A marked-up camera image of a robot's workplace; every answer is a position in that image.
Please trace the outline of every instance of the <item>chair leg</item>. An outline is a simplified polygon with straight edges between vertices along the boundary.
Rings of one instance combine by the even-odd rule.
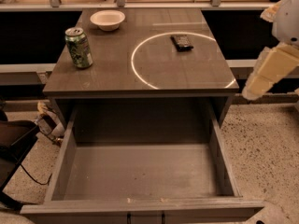
[[[0,191],[0,203],[2,203],[5,207],[9,209],[13,209],[15,211],[20,211],[23,207],[23,203],[16,201],[6,195],[3,191]]]

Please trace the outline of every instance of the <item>black chair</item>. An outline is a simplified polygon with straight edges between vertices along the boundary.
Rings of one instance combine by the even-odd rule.
[[[29,120],[8,121],[0,109],[0,203],[6,208],[21,210],[23,202],[3,192],[10,178],[36,143],[39,127]]]

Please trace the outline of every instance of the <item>white bowl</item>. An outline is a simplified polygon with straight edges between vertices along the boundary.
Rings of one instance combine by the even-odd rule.
[[[118,10],[98,11],[91,16],[91,22],[103,31],[118,29],[124,19],[124,14]]]

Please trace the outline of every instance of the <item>circular light marking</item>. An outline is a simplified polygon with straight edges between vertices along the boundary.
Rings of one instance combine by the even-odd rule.
[[[158,35],[153,35],[153,36],[150,36],[149,38],[145,39],[144,41],[140,42],[137,47],[134,49],[133,53],[132,53],[132,56],[131,56],[131,67],[135,73],[135,75],[139,78],[140,81],[142,81],[144,84],[146,84],[147,86],[155,89],[155,90],[159,90],[160,88],[157,87],[157,86],[154,86],[152,84],[150,84],[147,80],[145,80],[142,76],[139,75],[139,73],[136,71],[135,69],[135,64],[134,64],[134,58],[135,58],[135,54],[137,52],[137,50],[143,46],[145,43],[147,43],[148,41],[151,41],[152,39],[154,38],[157,38],[157,37],[160,37],[160,36],[164,36],[164,35],[181,35],[181,34],[184,34],[184,35],[196,35],[196,36],[200,36],[200,37],[203,37],[205,39],[208,39],[208,40],[211,40],[211,41],[216,41],[214,38],[210,37],[210,36],[207,36],[207,35],[201,35],[201,34],[197,34],[197,33],[188,33],[188,32],[171,32],[171,33],[163,33],[163,34],[158,34]],[[225,88],[228,88],[230,87],[232,84],[234,84],[235,82],[235,79],[232,80]]]

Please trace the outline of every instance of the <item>open drawer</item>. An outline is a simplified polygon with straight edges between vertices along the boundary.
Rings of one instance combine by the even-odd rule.
[[[77,100],[35,223],[245,221],[209,98]]]

